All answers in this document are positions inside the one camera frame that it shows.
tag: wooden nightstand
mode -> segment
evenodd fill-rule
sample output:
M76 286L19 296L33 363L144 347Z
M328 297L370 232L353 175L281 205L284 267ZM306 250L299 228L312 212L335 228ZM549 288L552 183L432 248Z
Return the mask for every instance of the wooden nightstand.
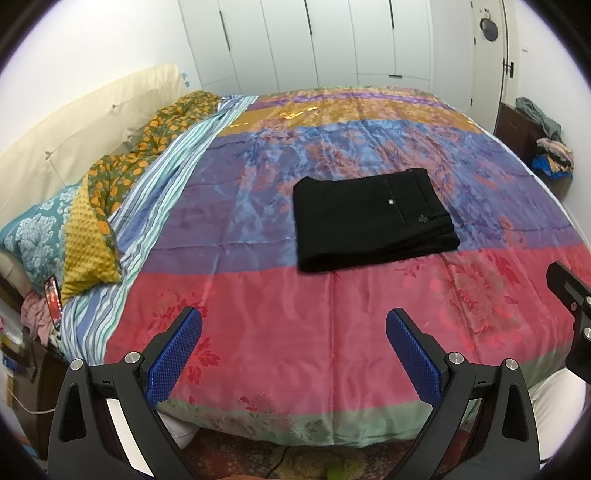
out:
M495 136L509 147L526 167L531 169L531 163L536 157L536 142L547 135L540 124L534 122L519 110L502 103L499 108ZM564 200L572 183L571 178L563 177L562 179L553 180L540 171L533 170L533 173L548 186L558 200Z
M27 339L27 343L27 357L35 365L33 380L14 374L12 392L30 411L51 410L56 407L68 364L52 346L46 348L38 340ZM47 460L53 413L31 414L17 401L12 402L12 409L37 456Z

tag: rug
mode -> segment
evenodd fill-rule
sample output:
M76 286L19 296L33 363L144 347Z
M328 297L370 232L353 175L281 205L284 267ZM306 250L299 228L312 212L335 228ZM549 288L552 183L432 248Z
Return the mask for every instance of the rug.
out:
M459 431L438 471L457 464L468 434ZM341 480L382 480L411 442L389 442L366 448L276 445L200 429L183 450L203 480L233 475L290 480L324 480L330 465L340 466Z

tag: blue grip pad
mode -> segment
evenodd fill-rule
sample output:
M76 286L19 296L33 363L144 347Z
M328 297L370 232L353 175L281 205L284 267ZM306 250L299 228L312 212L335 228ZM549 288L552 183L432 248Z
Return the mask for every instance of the blue grip pad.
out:
M193 349L201 337L203 322L199 310L193 309L164 347L148 374L146 400L152 408L166 400L174 388Z
M418 397L437 408L443 399L441 374L428 357L427 352L405 325L400 316L392 310L386 318L386 334L390 345L398 355Z

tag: metal screw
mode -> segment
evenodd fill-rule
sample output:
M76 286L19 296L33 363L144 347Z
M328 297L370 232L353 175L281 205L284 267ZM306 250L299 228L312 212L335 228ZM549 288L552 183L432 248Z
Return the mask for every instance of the metal screw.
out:
M139 360L139 353L138 352L129 352L125 355L125 363L126 364L134 364Z
M464 362L464 356L461 353L452 352L449 354L448 358L451 363L456 365Z
M509 370L517 370L517 368L519 367L519 364L512 358L508 358L507 360L505 360L505 365Z
M76 360L72 360L70 368L72 370L79 370L80 368L82 368L82 365L84 365L84 361L82 360L82 358L77 358Z

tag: folded black pants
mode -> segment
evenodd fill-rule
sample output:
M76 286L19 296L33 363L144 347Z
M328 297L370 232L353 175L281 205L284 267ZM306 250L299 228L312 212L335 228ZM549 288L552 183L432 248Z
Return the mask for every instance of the folded black pants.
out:
M305 177L294 186L293 202L303 272L404 260L460 245L422 168L352 180Z

